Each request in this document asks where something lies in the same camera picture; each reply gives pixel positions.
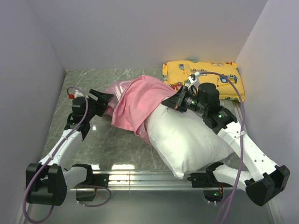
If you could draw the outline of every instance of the pillow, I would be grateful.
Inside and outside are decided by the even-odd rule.
[[[163,65],[164,82],[178,91],[182,85],[190,84],[188,76],[194,74],[200,83],[214,83],[220,93],[220,99],[239,100],[231,84],[224,78],[213,74],[199,76],[199,72],[213,71],[224,74],[233,82],[244,101],[244,88],[238,67],[235,63],[207,63],[195,61],[174,61]]]
[[[181,113],[160,104],[145,120],[145,128],[152,146],[180,179],[233,152],[190,110]]]

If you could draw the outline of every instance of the yellow fabric with car print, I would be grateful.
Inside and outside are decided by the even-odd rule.
[[[244,101],[244,88],[238,67],[235,63],[207,63],[195,61],[174,61],[163,65],[164,82],[178,91],[181,86],[190,84],[188,76],[194,74],[200,83],[214,83],[220,93],[220,99],[240,101],[231,84],[222,77],[213,74],[200,75],[202,71],[213,71],[224,74],[239,91]]]

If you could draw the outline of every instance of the wall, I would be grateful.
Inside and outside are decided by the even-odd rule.
[[[66,69],[235,61],[267,0],[28,0]]]
[[[41,156],[64,69],[24,0],[0,2],[1,223],[11,224],[25,170]]]
[[[291,171],[277,196],[285,224],[299,211],[299,30],[297,0],[269,0],[237,63],[245,88],[246,127],[270,158]]]

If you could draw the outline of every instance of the gray wall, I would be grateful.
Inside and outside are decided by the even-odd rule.
[[[286,224],[299,218],[299,29],[297,0],[269,0],[237,63],[245,88],[246,128],[291,176],[277,196]]]
[[[0,219],[11,224],[25,169],[43,151],[64,69],[26,1],[0,1],[0,21]]]
[[[66,69],[235,61],[267,0],[28,0]]]

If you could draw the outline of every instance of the gray floor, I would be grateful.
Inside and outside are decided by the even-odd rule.
[[[107,198],[98,192],[91,204]],[[55,207],[45,224],[213,224],[221,204],[208,205],[202,190],[114,191],[112,199],[97,208],[76,204],[74,192]],[[50,206],[32,205],[30,216],[44,218]],[[253,204],[243,191],[237,191],[226,224],[273,224],[268,204]]]
[[[63,132],[67,117],[71,112],[71,100],[66,88],[80,87],[88,93],[89,89],[105,91],[114,81],[137,78],[140,75],[162,78],[161,69],[110,69],[110,70],[68,70],[57,103],[49,135],[43,151],[43,157],[57,143]],[[222,104],[235,113],[231,101]],[[156,150],[136,137],[133,132],[111,126],[111,117],[94,117],[91,130],[86,139],[71,156],[67,168],[75,163],[91,164],[93,169],[135,169],[135,170],[169,170],[160,159]],[[224,163],[237,168],[239,158],[232,154]]]

